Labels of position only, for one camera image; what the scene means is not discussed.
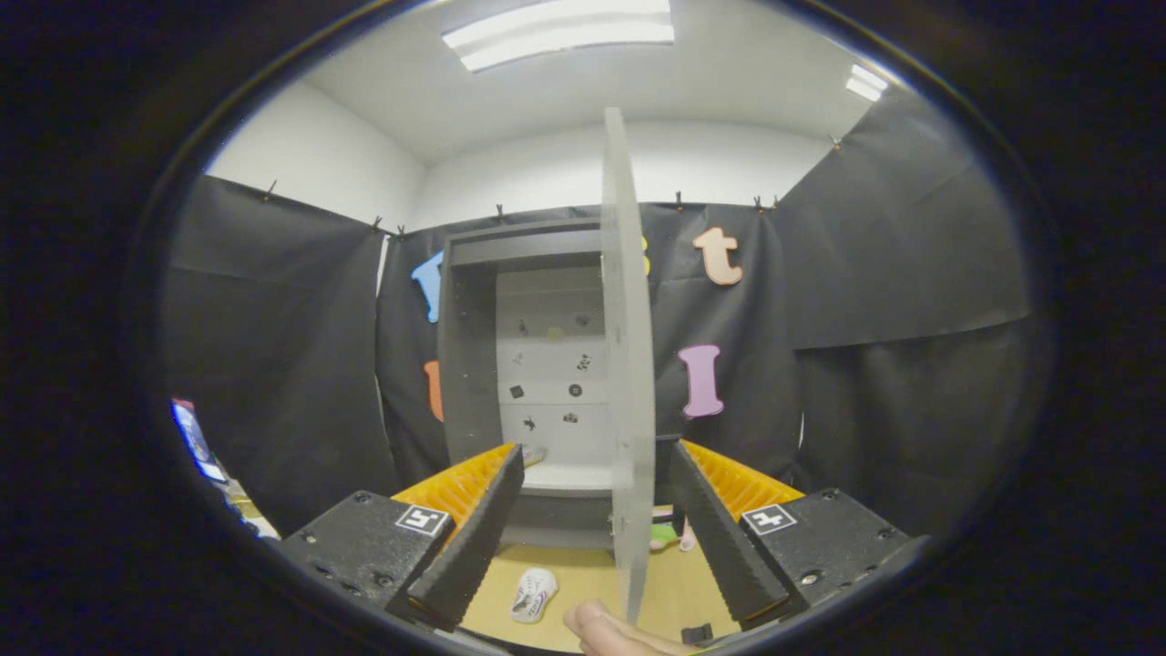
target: human hand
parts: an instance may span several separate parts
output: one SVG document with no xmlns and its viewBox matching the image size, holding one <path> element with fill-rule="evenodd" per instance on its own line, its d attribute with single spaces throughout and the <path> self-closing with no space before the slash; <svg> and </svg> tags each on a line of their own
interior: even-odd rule
<svg viewBox="0 0 1166 656">
<path fill-rule="evenodd" d="M 586 656 L 687 656 L 697 648 L 640 630 L 612 615 L 598 599 L 563 614 L 563 623 L 580 637 Z"/>
</svg>

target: tan floor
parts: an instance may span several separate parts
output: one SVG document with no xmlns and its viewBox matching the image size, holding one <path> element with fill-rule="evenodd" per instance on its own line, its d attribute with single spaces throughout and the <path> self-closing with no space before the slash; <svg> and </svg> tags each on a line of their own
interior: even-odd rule
<svg viewBox="0 0 1166 656">
<path fill-rule="evenodd" d="M 559 593 L 534 625 L 510 619 L 519 577 L 528 567 L 546 567 L 559 581 Z M 729 616 L 700 545 L 684 553 L 673 544 L 649 555 L 644 590 L 639 627 L 645 630 L 676 641 L 680 629 L 705 622 L 712 625 L 715 636 L 740 630 Z M 513 545 L 490 563 L 462 627 L 510 642 L 577 653 L 578 639 L 563 626 L 562 616 L 571 606 L 592 598 L 618 613 L 616 564 L 606 551 Z"/>
</svg>

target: ceiling light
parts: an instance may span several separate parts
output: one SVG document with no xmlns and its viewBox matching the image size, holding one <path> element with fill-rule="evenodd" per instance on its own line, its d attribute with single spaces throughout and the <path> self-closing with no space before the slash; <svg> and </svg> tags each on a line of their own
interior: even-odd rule
<svg viewBox="0 0 1166 656">
<path fill-rule="evenodd" d="M 858 78 L 855 78 L 855 77 L 850 78 L 847 82 L 847 89 L 849 89 L 850 91 L 854 91 L 855 93 L 858 93 L 859 96 L 862 96 L 863 98 L 866 98 L 871 103 L 873 103 L 873 101 L 876 101 L 876 100 L 878 100 L 879 98 L 883 97 L 883 92 L 881 91 L 879 91 L 878 89 L 874 89 L 873 86 L 871 86 L 871 85 L 869 85 L 869 84 L 866 84 L 864 82 L 861 82 Z"/>
<path fill-rule="evenodd" d="M 866 86 L 873 86 L 877 91 L 886 90 L 886 80 L 881 77 L 872 73 L 871 71 L 864 69 L 863 66 L 855 64 L 850 66 L 850 75 Z"/>
<path fill-rule="evenodd" d="M 442 36 L 470 71 L 583 45 L 672 43 L 668 0 L 556 0 Z"/>
</svg>

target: blue foam letter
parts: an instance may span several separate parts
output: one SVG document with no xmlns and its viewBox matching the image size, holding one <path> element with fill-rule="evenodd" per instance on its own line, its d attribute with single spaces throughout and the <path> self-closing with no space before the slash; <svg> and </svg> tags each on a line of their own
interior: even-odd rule
<svg viewBox="0 0 1166 656">
<path fill-rule="evenodd" d="M 426 302 L 429 303 L 429 323 L 437 323 L 437 308 L 441 299 L 441 270 L 438 270 L 437 264 L 441 263 L 445 251 L 437 251 L 437 254 L 414 268 L 413 275 L 410 275 L 421 284 L 421 292 L 426 295 Z"/>
</svg>

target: pink letter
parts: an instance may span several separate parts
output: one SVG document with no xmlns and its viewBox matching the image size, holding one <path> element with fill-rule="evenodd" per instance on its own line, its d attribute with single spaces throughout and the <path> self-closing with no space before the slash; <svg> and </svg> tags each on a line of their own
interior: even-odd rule
<svg viewBox="0 0 1166 656">
<path fill-rule="evenodd" d="M 700 345 L 681 350 L 676 358 L 688 367 L 688 405 L 687 417 L 708 417 L 725 409 L 724 402 L 717 398 L 717 379 L 712 362 L 721 355 L 715 345 Z"/>
</svg>

